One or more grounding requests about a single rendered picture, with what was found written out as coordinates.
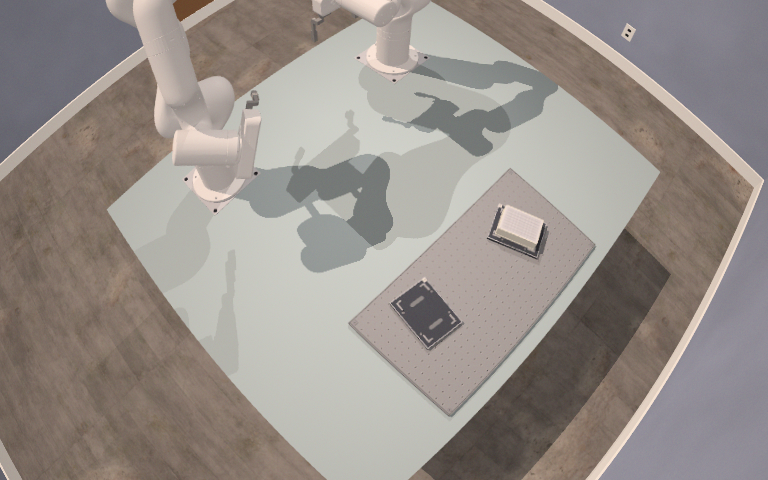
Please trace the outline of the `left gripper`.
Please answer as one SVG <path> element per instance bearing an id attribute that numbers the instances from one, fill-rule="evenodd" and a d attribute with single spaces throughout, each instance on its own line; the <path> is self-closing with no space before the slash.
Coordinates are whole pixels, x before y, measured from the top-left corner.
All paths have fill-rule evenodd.
<path id="1" fill-rule="evenodd" d="M 312 0 L 313 11 L 318 14 L 319 18 L 311 19 L 311 40 L 313 42 L 318 41 L 318 35 L 316 25 L 320 25 L 324 22 L 324 17 L 331 14 L 331 12 L 340 8 L 335 0 Z"/>

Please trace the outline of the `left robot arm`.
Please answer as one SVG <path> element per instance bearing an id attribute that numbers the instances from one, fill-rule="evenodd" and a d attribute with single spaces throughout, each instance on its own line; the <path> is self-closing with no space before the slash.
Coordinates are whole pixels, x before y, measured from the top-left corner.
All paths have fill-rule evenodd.
<path id="1" fill-rule="evenodd" d="M 367 62 L 374 70 L 389 75 L 409 72 L 417 65 L 417 51 L 410 45 L 412 17 L 430 1 L 335 0 L 377 27 L 376 43 L 367 51 Z"/>

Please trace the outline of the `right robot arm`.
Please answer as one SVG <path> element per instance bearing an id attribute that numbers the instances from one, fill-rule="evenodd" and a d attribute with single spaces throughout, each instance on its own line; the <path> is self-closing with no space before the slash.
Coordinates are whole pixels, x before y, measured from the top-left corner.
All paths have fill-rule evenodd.
<path id="1" fill-rule="evenodd" d="M 222 130 L 234 107 L 234 90 L 221 76 L 197 81 L 175 1 L 106 0 L 106 4 L 113 16 L 139 31 L 157 81 L 155 126 L 161 136 L 174 138 L 173 165 L 195 166 L 193 186 L 198 196 L 221 202 L 238 193 L 246 181 L 236 179 L 231 166 L 238 159 L 239 134 Z"/>

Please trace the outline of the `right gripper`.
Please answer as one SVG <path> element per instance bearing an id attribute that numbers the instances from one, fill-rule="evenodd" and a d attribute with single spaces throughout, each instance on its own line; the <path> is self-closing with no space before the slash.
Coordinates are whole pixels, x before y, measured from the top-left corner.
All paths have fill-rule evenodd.
<path id="1" fill-rule="evenodd" d="M 252 109 L 258 106 L 259 95 L 256 90 L 251 91 L 251 98 L 254 101 L 247 101 L 246 109 L 242 111 L 241 123 L 239 126 L 239 153 L 234 172 L 236 179 L 252 179 L 254 161 L 261 125 L 261 115 L 258 109 Z M 239 163 L 239 164 L 238 164 Z"/>

